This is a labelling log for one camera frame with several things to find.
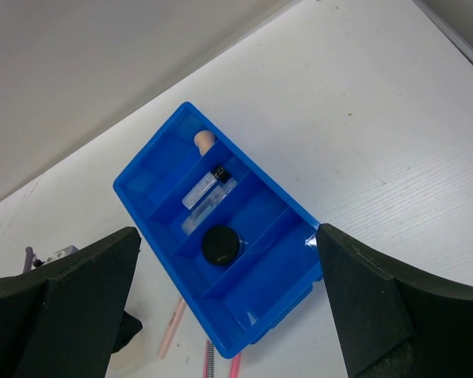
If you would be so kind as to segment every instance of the blue organizer box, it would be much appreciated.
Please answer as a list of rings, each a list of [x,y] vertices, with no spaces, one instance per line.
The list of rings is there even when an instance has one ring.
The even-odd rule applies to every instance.
[[[200,157],[195,134],[216,143]],[[217,165],[238,184],[192,232],[181,200]],[[283,191],[191,103],[182,104],[114,182],[179,292],[225,358],[256,343],[322,278],[315,243],[319,222]],[[209,264],[203,234],[216,224],[245,242],[231,265]]]

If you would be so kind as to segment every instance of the pink pen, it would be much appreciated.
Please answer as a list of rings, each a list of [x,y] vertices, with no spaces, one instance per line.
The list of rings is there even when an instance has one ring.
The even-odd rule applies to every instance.
[[[241,359],[242,359],[242,353],[239,353],[231,361],[231,370],[229,370],[229,378],[238,378],[238,372],[240,370]]]
[[[172,343],[173,335],[175,335],[175,331],[181,322],[182,315],[184,314],[184,310],[186,309],[186,301],[184,298],[181,298],[179,303],[177,304],[177,308],[172,315],[172,319],[170,319],[170,323],[168,324],[168,328],[165,331],[165,335],[163,336],[163,340],[159,345],[158,353],[156,354],[158,358],[165,358],[166,352]]]

